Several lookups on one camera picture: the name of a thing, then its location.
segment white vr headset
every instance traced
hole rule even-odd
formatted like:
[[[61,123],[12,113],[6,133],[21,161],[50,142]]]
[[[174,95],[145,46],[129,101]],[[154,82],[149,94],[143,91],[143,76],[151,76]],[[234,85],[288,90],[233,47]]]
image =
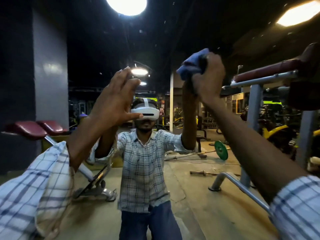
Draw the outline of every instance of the white vr headset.
[[[150,107],[147,98],[144,97],[143,101],[144,101],[144,106],[143,104],[138,104],[137,106],[139,107],[131,109],[131,113],[143,114],[142,120],[144,119],[157,120],[159,118],[159,113],[160,113],[159,109]]]

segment ceiling light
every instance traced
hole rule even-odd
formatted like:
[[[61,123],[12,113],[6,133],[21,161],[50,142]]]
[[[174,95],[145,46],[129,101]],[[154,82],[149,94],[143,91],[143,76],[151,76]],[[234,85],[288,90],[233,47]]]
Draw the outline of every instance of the ceiling light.
[[[106,1],[114,11],[126,16],[139,15],[147,7],[147,0],[106,0]]]
[[[145,76],[148,74],[148,71],[143,68],[134,68],[131,70],[132,74],[137,75],[137,76]]]
[[[289,27],[306,22],[312,19],[320,12],[320,1],[313,0],[297,7],[290,8],[283,14],[283,16],[277,21],[284,27]]]

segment dark ceiling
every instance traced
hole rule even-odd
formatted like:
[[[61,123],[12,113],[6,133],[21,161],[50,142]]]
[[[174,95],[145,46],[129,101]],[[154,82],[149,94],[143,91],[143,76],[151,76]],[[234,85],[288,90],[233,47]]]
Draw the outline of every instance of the dark ceiling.
[[[141,15],[127,17],[106,0],[62,0],[70,86],[105,86],[114,72],[138,61],[152,69],[148,89],[167,90],[176,54],[206,47],[222,56],[228,79],[238,65],[246,71],[292,58],[320,39],[319,17],[290,28],[275,22],[305,1],[148,0]]]

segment white checkered shirt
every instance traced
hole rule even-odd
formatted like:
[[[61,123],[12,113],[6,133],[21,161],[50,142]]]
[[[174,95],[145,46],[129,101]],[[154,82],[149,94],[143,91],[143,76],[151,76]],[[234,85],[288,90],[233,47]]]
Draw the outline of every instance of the white checkered shirt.
[[[163,176],[165,152],[191,152],[183,147],[181,135],[164,130],[153,131],[145,145],[138,139],[135,130],[122,132],[118,135],[116,150],[112,147],[108,157],[120,154],[123,158],[118,209],[137,213],[147,213],[149,206],[158,206],[170,200]]]
[[[320,178],[308,176],[290,182],[270,205],[270,219],[281,240],[320,239]]]
[[[53,239],[70,204],[74,170],[66,142],[39,155],[19,177],[0,186],[0,239]]]

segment weight plate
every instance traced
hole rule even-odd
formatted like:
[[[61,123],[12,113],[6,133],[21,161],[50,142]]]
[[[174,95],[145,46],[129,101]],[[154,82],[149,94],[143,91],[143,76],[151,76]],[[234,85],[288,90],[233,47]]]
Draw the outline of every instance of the weight plate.
[[[214,148],[221,160],[226,161],[228,159],[228,150],[221,141],[216,141],[214,143]]]

